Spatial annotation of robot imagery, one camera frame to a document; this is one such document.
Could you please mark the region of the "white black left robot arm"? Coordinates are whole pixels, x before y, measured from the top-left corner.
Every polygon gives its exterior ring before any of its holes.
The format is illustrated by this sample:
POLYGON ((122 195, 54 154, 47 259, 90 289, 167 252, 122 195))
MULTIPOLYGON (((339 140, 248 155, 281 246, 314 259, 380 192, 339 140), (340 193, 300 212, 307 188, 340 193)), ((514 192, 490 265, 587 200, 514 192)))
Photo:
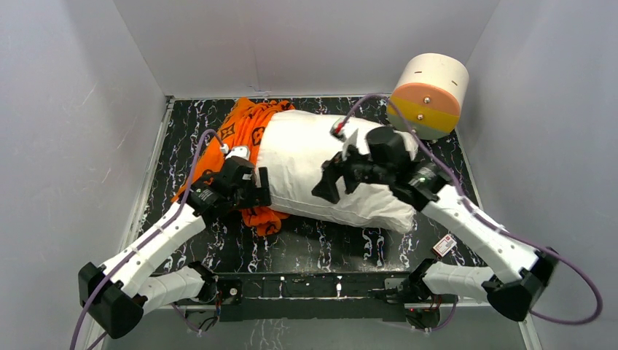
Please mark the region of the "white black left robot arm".
POLYGON ((229 156, 217 172, 204 173, 168 212, 131 245, 99 266, 78 273, 80 303, 107 333, 127 335, 151 311, 184 299, 211 303, 218 276, 200 262, 158 277, 152 274, 186 241, 230 213, 272 203, 268 169, 229 156))

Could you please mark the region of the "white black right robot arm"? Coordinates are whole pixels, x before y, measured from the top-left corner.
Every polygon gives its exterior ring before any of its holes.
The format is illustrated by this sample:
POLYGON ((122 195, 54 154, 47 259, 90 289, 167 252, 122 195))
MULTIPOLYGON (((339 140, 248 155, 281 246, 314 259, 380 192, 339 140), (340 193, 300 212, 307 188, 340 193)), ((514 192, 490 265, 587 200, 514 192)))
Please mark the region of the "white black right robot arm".
POLYGON ((443 167, 411 158, 402 134, 379 127, 365 139, 367 154, 359 152, 356 138, 351 136, 341 151, 323 162, 321 179, 312 194, 338 203, 339 179, 348 195, 360 184, 385 185, 398 200, 448 229, 486 264, 469 267, 425 259, 397 287, 386 288, 381 297, 407 303, 458 295, 487 302, 512 321, 524 321, 549 284, 557 259, 498 233, 498 225, 458 193, 443 167))

